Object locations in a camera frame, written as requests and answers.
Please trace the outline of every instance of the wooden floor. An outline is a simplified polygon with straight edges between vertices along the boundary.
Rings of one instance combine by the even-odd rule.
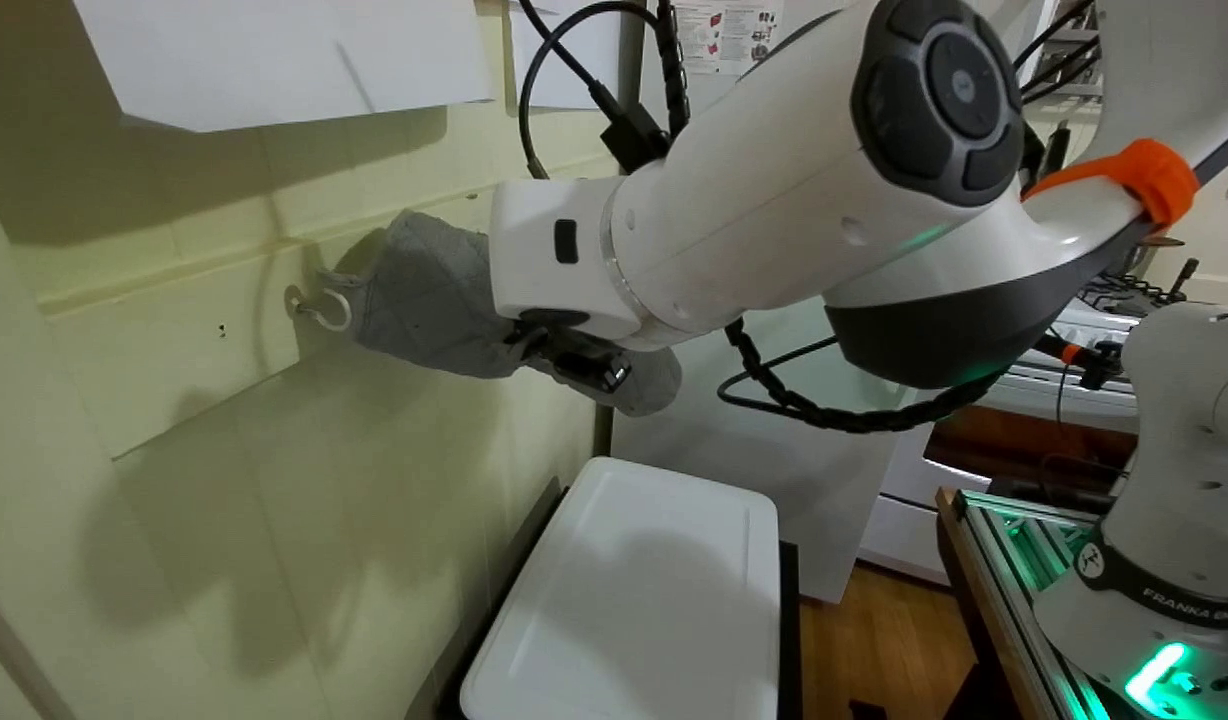
[[[951,703],[974,645],[947,591],[858,569],[845,605],[802,605],[805,720],[937,720]]]

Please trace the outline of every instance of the white container lid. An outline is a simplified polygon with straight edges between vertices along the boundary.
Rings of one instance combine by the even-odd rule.
[[[588,462],[470,682],[471,720],[776,720],[770,497]]]

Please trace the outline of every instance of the white paper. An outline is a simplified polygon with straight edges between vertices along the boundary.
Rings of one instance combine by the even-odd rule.
[[[75,0],[130,118],[223,134],[487,99],[471,0]]]
[[[536,12],[549,27],[562,27],[583,6],[594,0],[536,0]],[[513,26],[517,92],[525,92],[525,77],[541,48],[541,38],[519,12],[519,6],[513,6],[509,26]],[[566,48],[612,92],[626,90],[626,71],[628,71],[628,58],[626,58],[628,26],[638,19],[594,18],[588,26],[566,38]],[[598,103],[588,99],[588,90],[582,85],[582,77],[554,52],[536,77],[531,110],[598,110]]]

